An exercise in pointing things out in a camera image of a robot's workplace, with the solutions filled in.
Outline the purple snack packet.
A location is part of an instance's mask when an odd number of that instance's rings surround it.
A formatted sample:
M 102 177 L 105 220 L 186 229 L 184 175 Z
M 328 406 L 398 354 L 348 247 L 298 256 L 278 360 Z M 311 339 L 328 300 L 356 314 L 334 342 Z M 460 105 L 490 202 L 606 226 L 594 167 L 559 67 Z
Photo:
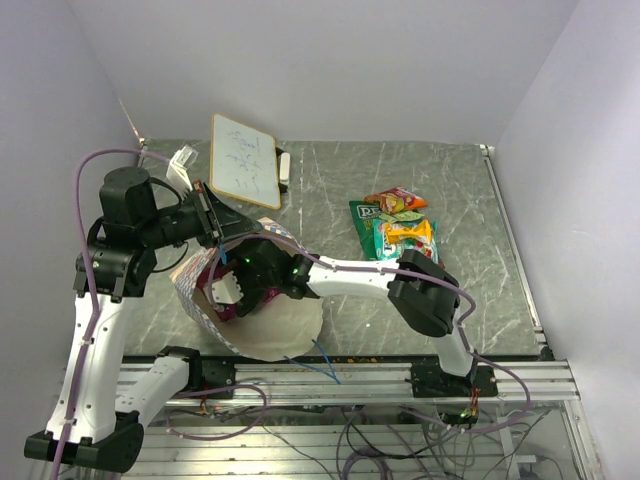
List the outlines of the purple snack packet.
M 210 273 L 210 269 L 206 268 L 203 272 L 199 274 L 196 282 L 196 287 L 202 292 L 206 302 L 208 302 L 208 297 L 205 293 L 205 287 L 209 285 L 209 283 L 207 282 L 209 273 Z M 255 310 L 262 307 L 263 305 L 268 304 L 274 298 L 276 298 L 279 294 L 280 294 L 280 291 L 276 288 L 268 289 L 264 298 L 255 307 Z M 217 315 L 219 320 L 223 323 L 238 317 L 236 305 L 223 305 L 221 310 L 214 310 L 214 313 Z

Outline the checkered paper bag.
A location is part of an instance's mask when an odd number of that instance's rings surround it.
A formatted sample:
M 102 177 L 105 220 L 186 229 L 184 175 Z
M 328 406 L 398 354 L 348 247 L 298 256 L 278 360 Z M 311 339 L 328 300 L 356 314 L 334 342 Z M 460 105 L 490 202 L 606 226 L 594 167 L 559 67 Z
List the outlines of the checkered paper bag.
M 238 257 L 239 247 L 227 248 L 226 259 L 218 258 L 218 250 L 200 249 L 180 264 L 170 275 L 180 303 L 187 315 L 208 334 L 217 338 L 235 354 L 254 360 L 274 362 L 289 360 L 307 353 L 318 340 L 323 325 L 322 301 L 305 298 L 295 300 L 277 287 L 260 288 L 255 293 L 250 287 L 257 284 L 257 271 L 249 260 Z M 196 287 L 198 276 L 210 269 L 205 287 L 208 302 Z M 211 300 L 211 283 L 233 272 L 243 293 L 236 304 L 238 317 L 221 322 L 214 310 L 224 304 Z M 249 286 L 243 286 L 247 280 Z M 268 289 L 276 288 L 280 294 L 271 302 L 255 310 Z

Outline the green snack box with face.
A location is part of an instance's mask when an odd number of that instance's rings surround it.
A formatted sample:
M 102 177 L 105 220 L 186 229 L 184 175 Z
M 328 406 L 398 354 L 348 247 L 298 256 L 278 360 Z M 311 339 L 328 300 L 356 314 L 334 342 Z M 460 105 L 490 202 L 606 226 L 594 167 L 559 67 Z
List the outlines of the green snack box with face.
M 365 259 L 387 259 L 388 255 L 383 251 L 382 237 L 378 231 L 378 219 L 383 213 L 379 205 L 352 200 L 349 202 L 349 208 Z

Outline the teal snack packet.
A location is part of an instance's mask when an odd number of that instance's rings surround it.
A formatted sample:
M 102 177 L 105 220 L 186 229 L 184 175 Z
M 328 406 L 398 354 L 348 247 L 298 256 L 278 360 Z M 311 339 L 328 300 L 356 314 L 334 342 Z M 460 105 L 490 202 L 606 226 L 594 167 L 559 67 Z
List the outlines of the teal snack packet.
M 389 243 L 383 231 L 384 224 L 387 222 L 381 221 L 380 219 L 378 219 L 378 221 L 378 231 L 380 232 L 380 236 L 382 237 L 382 248 L 383 251 L 388 255 L 387 259 L 399 259 L 405 251 L 416 250 L 434 261 L 436 264 L 440 263 L 440 255 L 437 245 L 438 224 L 436 222 L 430 222 L 428 220 L 434 229 L 433 240 L 431 243 L 422 243 L 415 240 L 405 240 L 399 243 Z

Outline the red yellow chips bag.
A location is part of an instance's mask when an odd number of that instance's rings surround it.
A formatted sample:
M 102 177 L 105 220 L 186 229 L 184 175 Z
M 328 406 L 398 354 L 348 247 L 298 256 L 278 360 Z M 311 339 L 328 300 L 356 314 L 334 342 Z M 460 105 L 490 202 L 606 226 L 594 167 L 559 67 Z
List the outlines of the red yellow chips bag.
M 428 206 L 427 201 L 421 196 L 401 186 L 365 196 L 363 201 L 377 205 L 382 212 L 387 214 L 413 211 Z

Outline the light green snack packet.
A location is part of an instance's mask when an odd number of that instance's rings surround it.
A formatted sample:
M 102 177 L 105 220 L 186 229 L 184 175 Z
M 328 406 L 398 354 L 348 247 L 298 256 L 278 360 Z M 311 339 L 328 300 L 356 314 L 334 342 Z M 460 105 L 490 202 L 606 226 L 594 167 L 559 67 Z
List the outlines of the light green snack packet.
M 392 223 L 399 223 L 399 222 L 421 221 L 424 218 L 424 215 L 414 210 L 408 210 L 408 211 L 401 211 L 401 212 L 396 212 L 392 214 L 382 212 L 379 214 L 378 218 L 381 221 L 392 224 Z

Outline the yellow snack packet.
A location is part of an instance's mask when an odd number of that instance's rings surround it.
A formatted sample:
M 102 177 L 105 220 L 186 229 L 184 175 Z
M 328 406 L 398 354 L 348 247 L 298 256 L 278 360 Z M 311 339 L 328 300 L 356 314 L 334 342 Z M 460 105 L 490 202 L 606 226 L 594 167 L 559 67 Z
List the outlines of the yellow snack packet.
M 399 243 L 405 240 L 431 243 L 434 234 L 434 229 L 428 220 L 413 223 L 385 223 L 383 231 L 389 243 Z

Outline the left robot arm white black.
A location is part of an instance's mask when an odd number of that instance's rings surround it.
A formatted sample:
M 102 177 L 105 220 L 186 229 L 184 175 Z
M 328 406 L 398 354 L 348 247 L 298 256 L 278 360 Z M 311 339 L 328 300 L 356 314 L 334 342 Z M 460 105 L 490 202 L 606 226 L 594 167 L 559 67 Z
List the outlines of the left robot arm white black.
M 46 428 L 26 439 L 25 457 L 125 473 L 164 402 L 202 389 L 199 352 L 166 347 L 142 384 L 117 403 L 129 312 L 145 293 L 157 250 L 189 240 L 212 248 L 257 233 L 262 225 L 225 205 L 201 181 L 175 204 L 159 208 L 153 188 L 164 184 L 140 167 L 105 176 L 102 215 L 81 233 L 86 249 L 76 261 L 76 320 L 63 387 Z

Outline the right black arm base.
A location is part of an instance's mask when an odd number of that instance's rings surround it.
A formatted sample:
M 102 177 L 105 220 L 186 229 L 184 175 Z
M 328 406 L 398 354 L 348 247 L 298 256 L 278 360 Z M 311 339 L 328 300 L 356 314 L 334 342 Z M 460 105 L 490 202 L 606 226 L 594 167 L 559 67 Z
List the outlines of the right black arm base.
M 415 398 L 471 398 L 473 393 L 480 398 L 498 395 L 494 369 L 476 362 L 472 363 L 471 373 L 465 377 L 445 373 L 437 359 L 413 363 L 406 382 Z

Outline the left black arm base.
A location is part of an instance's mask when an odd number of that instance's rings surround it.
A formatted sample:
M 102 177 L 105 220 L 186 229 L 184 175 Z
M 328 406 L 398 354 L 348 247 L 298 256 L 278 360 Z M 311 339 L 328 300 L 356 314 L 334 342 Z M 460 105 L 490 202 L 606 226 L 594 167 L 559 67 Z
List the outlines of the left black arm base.
M 166 346 L 156 357 L 174 357 L 188 364 L 188 380 L 182 393 L 221 389 L 236 384 L 234 364 L 222 357 L 202 356 L 196 349 L 181 346 Z

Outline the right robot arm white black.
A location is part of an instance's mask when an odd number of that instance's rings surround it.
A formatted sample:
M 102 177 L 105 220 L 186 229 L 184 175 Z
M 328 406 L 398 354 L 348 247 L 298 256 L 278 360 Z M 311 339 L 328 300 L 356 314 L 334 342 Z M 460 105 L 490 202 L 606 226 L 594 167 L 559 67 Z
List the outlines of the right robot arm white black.
M 295 300 L 336 295 L 387 300 L 413 331 L 432 340 L 448 393 L 463 395 L 476 383 L 474 350 L 461 329 L 475 302 L 453 276 L 416 250 L 387 260 L 338 260 L 253 235 L 230 249 L 229 262 L 242 314 L 271 289 Z

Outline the white whiteboard eraser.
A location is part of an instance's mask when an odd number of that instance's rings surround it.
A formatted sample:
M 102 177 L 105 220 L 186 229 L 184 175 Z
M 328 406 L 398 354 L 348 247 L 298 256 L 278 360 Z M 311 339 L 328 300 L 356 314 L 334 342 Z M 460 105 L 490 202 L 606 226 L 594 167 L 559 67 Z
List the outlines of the white whiteboard eraser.
M 288 185 L 290 181 L 291 155 L 283 152 L 279 156 L 279 182 Z

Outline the small whiteboard yellow frame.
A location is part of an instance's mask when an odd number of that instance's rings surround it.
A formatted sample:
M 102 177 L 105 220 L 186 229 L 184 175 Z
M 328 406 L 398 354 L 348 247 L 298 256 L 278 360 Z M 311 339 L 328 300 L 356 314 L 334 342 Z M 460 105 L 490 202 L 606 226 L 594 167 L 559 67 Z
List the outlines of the small whiteboard yellow frame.
M 281 194 L 275 138 L 214 114 L 209 185 L 218 194 L 279 209 Z

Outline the aluminium rail frame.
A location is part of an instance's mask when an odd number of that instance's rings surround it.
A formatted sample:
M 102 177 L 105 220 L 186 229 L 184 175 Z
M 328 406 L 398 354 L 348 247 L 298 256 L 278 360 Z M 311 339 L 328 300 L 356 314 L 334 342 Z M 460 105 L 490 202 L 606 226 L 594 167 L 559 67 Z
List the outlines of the aluminium rail frame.
M 432 357 L 222 357 L 236 384 L 174 394 L 125 473 L 64 464 L 63 479 L 601 479 L 605 472 L 564 361 L 501 358 L 498 395 L 415 398 Z M 157 359 L 128 357 L 117 403 Z

